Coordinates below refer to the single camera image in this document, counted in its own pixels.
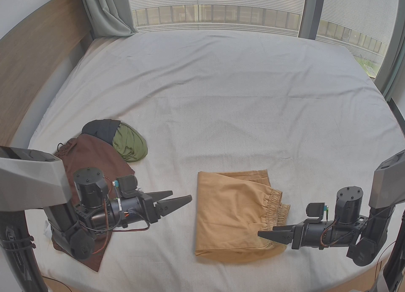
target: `white bed sheet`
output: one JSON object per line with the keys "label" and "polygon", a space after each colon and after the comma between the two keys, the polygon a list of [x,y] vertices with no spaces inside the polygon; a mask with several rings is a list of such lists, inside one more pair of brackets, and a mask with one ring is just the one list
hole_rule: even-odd
{"label": "white bed sheet", "polygon": [[[59,91],[30,148],[53,153],[93,119],[120,119],[149,153],[131,164],[145,192],[193,201],[149,231],[115,233],[99,273],[53,249],[45,215],[27,212],[46,275],[83,291],[321,291],[364,272],[346,248],[305,247],[244,265],[194,256],[197,173],[268,169],[291,204],[334,210],[336,192],[364,190],[373,171],[405,149],[389,107],[346,48],[240,31],[161,31],[96,40]],[[388,246],[403,207],[395,211]]]}

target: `gray curtain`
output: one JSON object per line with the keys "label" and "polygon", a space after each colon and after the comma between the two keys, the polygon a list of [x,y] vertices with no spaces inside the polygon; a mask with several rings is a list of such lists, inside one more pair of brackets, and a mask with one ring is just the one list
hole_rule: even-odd
{"label": "gray curtain", "polygon": [[131,36],[138,32],[129,0],[83,0],[94,36]]}
{"label": "gray curtain", "polygon": [[386,101],[391,99],[395,85],[405,68],[405,0],[398,0],[397,18],[394,31],[387,54],[382,62],[381,68],[375,78],[374,84],[385,97]]}

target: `olive green garment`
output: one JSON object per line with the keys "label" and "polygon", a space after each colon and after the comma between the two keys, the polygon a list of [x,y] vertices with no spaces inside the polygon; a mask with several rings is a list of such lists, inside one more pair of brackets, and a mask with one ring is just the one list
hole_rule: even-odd
{"label": "olive green garment", "polygon": [[126,162],[137,162],[148,153],[145,139],[128,124],[121,122],[113,139],[113,147]]}

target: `wooden bed frame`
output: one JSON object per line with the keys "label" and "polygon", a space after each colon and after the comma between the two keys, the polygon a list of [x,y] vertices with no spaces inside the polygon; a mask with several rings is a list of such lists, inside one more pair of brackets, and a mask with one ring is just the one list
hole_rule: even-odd
{"label": "wooden bed frame", "polygon": [[38,92],[90,30],[82,0],[51,0],[0,40],[0,145],[11,145]]}

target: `tan pants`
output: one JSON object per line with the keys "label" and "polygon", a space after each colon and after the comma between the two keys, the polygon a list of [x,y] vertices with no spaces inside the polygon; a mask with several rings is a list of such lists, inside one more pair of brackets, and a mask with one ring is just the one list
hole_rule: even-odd
{"label": "tan pants", "polygon": [[281,198],[267,170],[199,172],[195,255],[242,263],[282,253],[286,245],[257,236],[286,224],[290,206]]}

